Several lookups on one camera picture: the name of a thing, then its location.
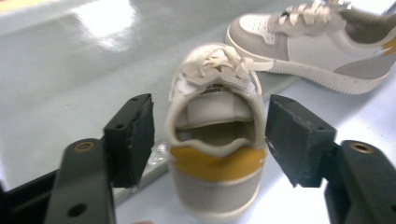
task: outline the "shoe tongue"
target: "shoe tongue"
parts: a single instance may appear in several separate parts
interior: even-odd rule
[[[214,84],[189,101],[177,118],[176,127],[189,129],[249,120],[253,120],[253,114],[246,100],[221,84]]]

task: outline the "black bracket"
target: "black bracket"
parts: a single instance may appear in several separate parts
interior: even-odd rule
[[[396,223],[396,171],[376,147],[334,143],[336,130],[298,102],[272,95],[265,131],[271,153],[295,186],[329,184],[332,224]]]
[[[127,101],[102,139],[66,148],[59,170],[0,191],[0,223],[115,223],[112,188],[138,185],[154,145],[150,94]]]

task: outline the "gray suede panel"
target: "gray suede panel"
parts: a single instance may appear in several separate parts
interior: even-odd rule
[[[239,209],[253,197],[259,186],[262,169],[253,176],[232,185],[208,182],[181,173],[170,165],[180,199],[187,206],[209,213],[226,213]]]
[[[285,35],[276,34],[275,44],[268,45],[261,35],[255,35],[245,31],[241,27],[239,20],[240,18],[234,20],[229,30],[230,38],[236,45],[262,57],[284,61],[289,59],[287,37]]]
[[[350,77],[376,78],[384,76],[395,62],[396,53],[393,53],[387,56],[379,56],[350,63],[338,68],[334,72]]]

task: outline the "screw hole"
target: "screw hole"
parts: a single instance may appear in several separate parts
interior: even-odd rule
[[[87,204],[78,203],[69,209],[68,215],[70,217],[79,217],[87,210]]]
[[[351,147],[361,153],[374,153],[373,149],[369,146],[360,143],[353,143]]]

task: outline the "table surface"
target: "table surface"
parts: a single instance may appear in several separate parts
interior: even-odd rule
[[[227,26],[241,14],[272,13],[303,2],[61,0],[0,11],[3,186],[13,189],[57,169],[67,145],[101,137],[106,123],[138,94],[152,93],[156,141],[163,141],[171,79],[187,53],[223,42]],[[392,3],[353,2],[365,2],[362,6],[375,13]],[[336,143],[372,144],[395,165],[395,69],[362,95],[303,79],[280,94],[335,127]],[[323,187],[294,189],[269,155],[256,202],[234,223],[329,223]],[[122,203],[117,219],[121,224],[202,223],[179,203],[169,174]]]

